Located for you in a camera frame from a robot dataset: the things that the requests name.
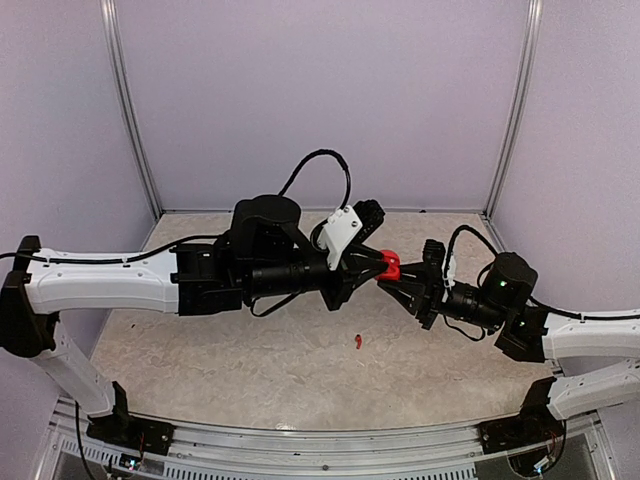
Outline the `red round charging case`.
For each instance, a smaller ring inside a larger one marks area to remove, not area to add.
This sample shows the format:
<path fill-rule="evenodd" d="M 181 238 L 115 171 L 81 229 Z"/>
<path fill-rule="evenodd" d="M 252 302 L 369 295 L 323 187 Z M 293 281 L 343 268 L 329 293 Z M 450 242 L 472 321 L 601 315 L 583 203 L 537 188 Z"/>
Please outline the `red round charging case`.
<path fill-rule="evenodd" d="M 382 260 L 386 263 L 386 270 L 379 274 L 378 281 L 399 281 L 401 277 L 401 262 L 399 255 L 392 250 L 381 250 Z"/>

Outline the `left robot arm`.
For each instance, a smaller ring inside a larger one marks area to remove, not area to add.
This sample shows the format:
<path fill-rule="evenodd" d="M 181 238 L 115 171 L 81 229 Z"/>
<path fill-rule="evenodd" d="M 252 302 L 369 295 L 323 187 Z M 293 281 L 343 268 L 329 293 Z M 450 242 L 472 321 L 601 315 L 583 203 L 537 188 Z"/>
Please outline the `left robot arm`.
<path fill-rule="evenodd" d="M 317 291 L 339 309 L 363 283 L 386 270 L 366 245 L 383 223 L 374 200 L 338 208 L 310 234 L 300 206 L 267 194 L 238 202 L 230 227 L 193 235 L 155 250 L 74 255 L 25 237 L 11 255 L 1 288 L 1 345 L 41 365 L 88 416 L 121 445 L 140 434 L 122 387 L 103 378 L 64 336 L 59 316 L 81 309 L 149 310 L 208 316 L 278 297 L 290 302 Z"/>

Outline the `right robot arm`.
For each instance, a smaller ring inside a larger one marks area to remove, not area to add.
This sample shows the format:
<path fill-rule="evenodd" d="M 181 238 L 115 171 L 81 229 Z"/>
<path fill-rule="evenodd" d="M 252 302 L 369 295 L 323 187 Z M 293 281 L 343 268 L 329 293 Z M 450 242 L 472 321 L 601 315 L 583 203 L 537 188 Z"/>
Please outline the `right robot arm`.
<path fill-rule="evenodd" d="M 556 313 L 530 299 L 538 274 L 515 253 L 500 253 L 478 286 L 456 282 L 445 271 L 446 254 L 434 243 L 420 262 L 401 264 L 386 250 L 386 272 L 378 286 L 429 329 L 437 317 L 454 319 L 496 335 L 496 347 L 514 361 L 558 362 L 606 357 L 615 364 L 575 376 L 534 382 L 513 419 L 511 433 L 523 444 L 535 442 L 551 419 L 564 421 L 639 397 L 639 314 L 612 317 Z"/>

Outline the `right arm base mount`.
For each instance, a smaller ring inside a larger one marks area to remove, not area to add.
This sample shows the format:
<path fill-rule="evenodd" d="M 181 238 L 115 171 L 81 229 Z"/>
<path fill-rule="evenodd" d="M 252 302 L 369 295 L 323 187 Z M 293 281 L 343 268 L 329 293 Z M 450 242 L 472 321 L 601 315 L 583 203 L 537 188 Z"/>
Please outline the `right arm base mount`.
<path fill-rule="evenodd" d="M 552 416 L 516 415 L 481 422 L 478 426 L 480 443 L 484 454 L 493 454 L 522 448 L 562 436 L 564 423 Z"/>

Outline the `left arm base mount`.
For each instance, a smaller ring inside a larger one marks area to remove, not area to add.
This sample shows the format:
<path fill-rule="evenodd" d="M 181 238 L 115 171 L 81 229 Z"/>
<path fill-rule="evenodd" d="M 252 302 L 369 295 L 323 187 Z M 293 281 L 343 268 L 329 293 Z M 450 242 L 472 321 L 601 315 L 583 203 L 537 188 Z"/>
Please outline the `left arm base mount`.
<path fill-rule="evenodd" d="M 166 456 L 173 440 L 175 426 L 168 422 L 115 415 L 89 418 L 87 435 L 107 444 Z"/>

